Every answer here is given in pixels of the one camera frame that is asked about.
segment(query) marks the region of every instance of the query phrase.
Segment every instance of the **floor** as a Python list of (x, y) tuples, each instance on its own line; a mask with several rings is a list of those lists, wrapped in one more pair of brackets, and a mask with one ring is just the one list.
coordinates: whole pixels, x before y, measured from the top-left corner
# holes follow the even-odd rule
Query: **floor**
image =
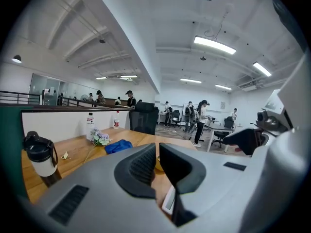
[[(174, 128), (173, 125), (171, 125), (170, 128), (168, 127), (164, 127), (163, 123), (157, 124), (156, 128), (155, 128), (155, 135), (159, 135), (159, 136), (164, 136), (164, 137), (170, 137), (170, 138), (176, 138), (176, 139), (184, 139), (184, 137), (186, 139), (189, 139), (189, 137), (191, 136), (191, 142), (193, 143), (194, 141), (194, 137), (195, 137), (195, 133), (196, 131), (194, 131), (192, 133), (192, 135), (186, 135), (186, 133), (183, 132), (183, 129), (185, 129), (185, 126), (182, 126), (181, 129), (179, 127), (176, 126), (176, 128)], [(207, 145), (209, 142), (209, 138), (210, 138), (210, 132), (208, 130), (204, 130), (203, 131), (203, 135), (201, 136), (200, 139), (204, 140), (204, 142), (199, 142), (202, 146), (200, 148), (197, 148), (199, 151), (207, 151)], [(239, 151), (236, 152), (235, 148), (237, 148), (238, 146), (229, 146), (228, 147), (228, 151), (225, 153), (225, 145), (222, 144), (222, 148), (219, 148), (219, 144), (218, 143), (214, 143), (211, 147), (210, 147), (210, 151), (211, 153), (219, 153), (219, 154), (228, 154), (228, 155), (236, 155), (236, 156), (246, 156), (243, 151)]]

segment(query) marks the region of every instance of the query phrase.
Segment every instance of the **white ceiling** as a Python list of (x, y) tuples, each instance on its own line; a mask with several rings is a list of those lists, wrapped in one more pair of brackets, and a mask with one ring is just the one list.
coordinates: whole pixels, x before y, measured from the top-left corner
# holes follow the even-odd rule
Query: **white ceiling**
[[(210, 88), (216, 84), (236, 88), (250, 80), (269, 85), (283, 82), (302, 56), (271, 0), (147, 0), (147, 3), (164, 82), (195, 79), (203, 81), (197, 85)], [(36, 0), (20, 23), (18, 36), (49, 49), (94, 77), (141, 74), (112, 32), (99, 23), (82, 0)], [(217, 40), (237, 52), (230, 55), (196, 45), (193, 43), (196, 35)], [(101, 44), (99, 39), (105, 39), (106, 43)], [(202, 55), (207, 60), (201, 61)], [(266, 78), (255, 69), (252, 64), (256, 61), (272, 76)]]

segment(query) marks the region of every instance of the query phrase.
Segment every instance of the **person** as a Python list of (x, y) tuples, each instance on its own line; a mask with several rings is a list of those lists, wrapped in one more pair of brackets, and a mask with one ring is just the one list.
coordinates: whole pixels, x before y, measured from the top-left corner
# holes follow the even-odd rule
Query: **person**
[(136, 99), (133, 96), (133, 92), (132, 91), (127, 91), (127, 93), (125, 93), (129, 99), (127, 100), (126, 106), (130, 107), (130, 108), (134, 108), (136, 105)]
[[(189, 101), (188, 105), (186, 106), (186, 111), (185, 111), (185, 116), (189, 116), (190, 117), (190, 114), (192, 113), (192, 111), (194, 110), (194, 106), (192, 104), (191, 101)], [(186, 126), (185, 126), (185, 129), (183, 130), (184, 132), (188, 132), (189, 130), (189, 123), (185, 123)]]
[(169, 104), (168, 101), (165, 102), (165, 110), (164, 110), (164, 113), (165, 113), (165, 123), (164, 123), (164, 127), (171, 127), (171, 120), (170, 120), (170, 117), (169, 117), (169, 113), (170, 112), (173, 112), (173, 108), (171, 107), (171, 105)]
[(98, 95), (98, 97), (96, 99), (97, 103), (106, 104), (106, 99), (104, 98), (104, 96), (102, 95), (102, 92), (100, 90), (97, 91), (96, 95)]
[(115, 105), (121, 105), (120, 97), (118, 97), (118, 99), (115, 100)]
[(206, 100), (202, 100), (199, 103), (198, 108), (196, 109), (198, 111), (198, 114), (199, 114), (199, 122), (197, 123), (197, 131), (195, 134), (193, 145), (197, 148), (201, 147), (201, 144), (198, 142), (199, 142), (201, 135), (203, 134), (205, 120), (207, 119), (206, 109), (205, 109), (207, 104), (208, 104), (208, 102)]
[(90, 102), (93, 102), (93, 101), (94, 101), (94, 100), (93, 100), (93, 93), (89, 93), (89, 97), (88, 97), (87, 100), (90, 101)]
[(232, 117), (232, 120), (237, 119), (237, 114), (236, 114), (237, 111), (238, 111), (238, 109), (234, 108), (233, 112), (230, 113), (229, 117)]

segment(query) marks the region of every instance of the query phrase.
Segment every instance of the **plastic bottle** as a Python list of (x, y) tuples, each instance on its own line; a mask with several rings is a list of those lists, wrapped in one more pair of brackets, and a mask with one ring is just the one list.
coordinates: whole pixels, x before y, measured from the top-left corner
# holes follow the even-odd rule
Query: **plastic bottle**
[(117, 116), (115, 117), (115, 121), (113, 123), (113, 128), (114, 129), (118, 129), (119, 128), (119, 122), (120, 122), (120, 120), (119, 120), (119, 111), (117, 111)]
[(94, 122), (94, 117), (93, 113), (88, 113), (88, 117), (86, 119), (86, 138), (87, 140), (91, 141), (93, 140), (92, 136), (92, 130), (95, 128), (95, 122)]

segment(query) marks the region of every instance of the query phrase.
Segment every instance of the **man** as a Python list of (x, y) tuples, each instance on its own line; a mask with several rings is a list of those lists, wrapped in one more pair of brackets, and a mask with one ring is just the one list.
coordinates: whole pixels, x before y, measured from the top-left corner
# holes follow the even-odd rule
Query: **man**
[(230, 113), (229, 117), (232, 117), (232, 120), (237, 119), (237, 114), (236, 114), (237, 111), (238, 111), (238, 109), (234, 108), (233, 112)]
[(94, 100), (93, 100), (93, 93), (89, 93), (89, 97), (88, 97), (87, 100), (90, 101), (90, 102), (93, 102), (93, 101), (94, 101)]
[(102, 92), (100, 90), (97, 91), (96, 95), (98, 95), (98, 97), (96, 99), (97, 103), (106, 104), (106, 99), (104, 98), (104, 96), (102, 95)]
[[(186, 106), (185, 116), (190, 117), (193, 110), (194, 110), (194, 106), (193, 106), (192, 102), (189, 101), (188, 105)], [(189, 123), (186, 122), (186, 126), (185, 126), (185, 129), (183, 131), (188, 132), (188, 130), (189, 130)]]
[(170, 120), (170, 117), (169, 117), (169, 113), (170, 112), (173, 112), (173, 108), (171, 107), (171, 105), (169, 104), (168, 101), (165, 102), (165, 110), (164, 110), (164, 113), (165, 113), (165, 123), (164, 123), (164, 127), (171, 127), (171, 120)]
[(115, 100), (115, 105), (121, 105), (120, 97), (118, 97), (118, 99)]
[(127, 93), (125, 93), (129, 99), (127, 100), (126, 106), (130, 107), (130, 108), (134, 108), (136, 105), (136, 99), (133, 96), (133, 92), (132, 91), (127, 91)]

